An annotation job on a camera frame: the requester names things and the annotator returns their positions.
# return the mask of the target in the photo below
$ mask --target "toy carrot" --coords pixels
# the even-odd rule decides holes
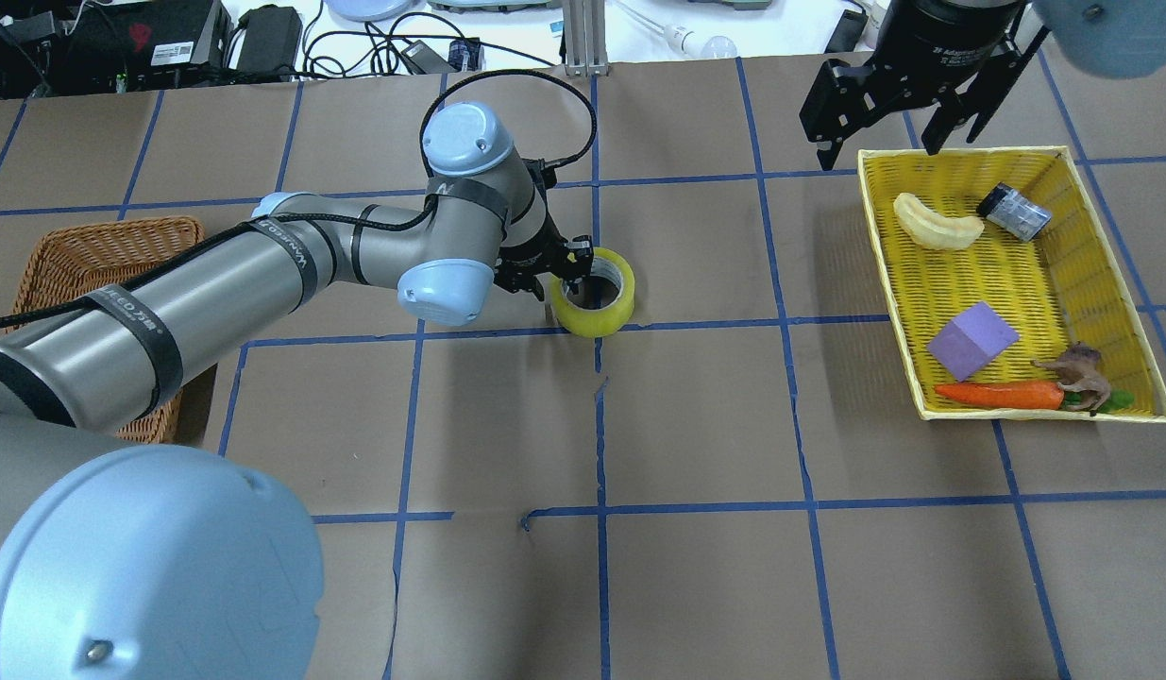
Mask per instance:
[[[949,383],[935,385],[935,392],[962,405],[988,406],[997,409],[1058,409],[1082,404],[1079,392],[1065,392],[1053,380],[1021,383]],[[1100,406],[1100,413],[1126,409],[1136,401],[1131,392],[1114,390]]]
[[[1065,400],[1065,391],[1054,380],[949,383],[935,385],[935,392],[962,405],[997,409],[1058,409]]]

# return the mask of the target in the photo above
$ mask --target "wicker basket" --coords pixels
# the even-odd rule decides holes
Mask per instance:
[[[114,220],[47,233],[29,257],[13,314],[61,304],[111,283],[121,283],[203,240],[204,227],[189,216]],[[117,432],[122,440],[171,442],[182,392]]]
[[[972,215],[1000,181],[1053,212],[1052,223],[1027,244],[986,223],[967,250],[928,251],[911,240],[893,212],[897,195],[909,191],[942,215]],[[1110,384],[1136,397],[1130,408],[1094,420],[1166,422],[1166,384],[1069,150],[859,152],[859,183],[890,317],[923,420],[1090,420],[1065,409],[981,409],[936,394],[935,385],[955,379],[927,351],[928,341],[984,300],[1019,331],[1019,341],[972,381],[1052,378],[1031,360],[1056,357],[1072,341],[1083,341],[1104,355],[1100,369]]]

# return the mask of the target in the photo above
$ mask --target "packing tape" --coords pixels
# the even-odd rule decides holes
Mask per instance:
[[[620,330],[633,315],[635,280],[633,268],[616,251],[596,248],[591,275],[607,280],[617,287],[617,299],[598,310],[586,310],[567,296],[563,280],[553,276],[548,286],[549,304],[562,328],[582,337],[604,337]]]

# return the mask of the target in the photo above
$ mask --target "carrot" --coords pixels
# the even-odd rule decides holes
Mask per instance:
[[[935,392],[962,405],[997,409],[1058,409],[1065,400],[1065,392],[1053,380],[950,383],[935,385]]]

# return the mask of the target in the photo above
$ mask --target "purple foam block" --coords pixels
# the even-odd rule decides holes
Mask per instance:
[[[927,350],[961,381],[1018,341],[1014,328],[983,301],[950,320]]]

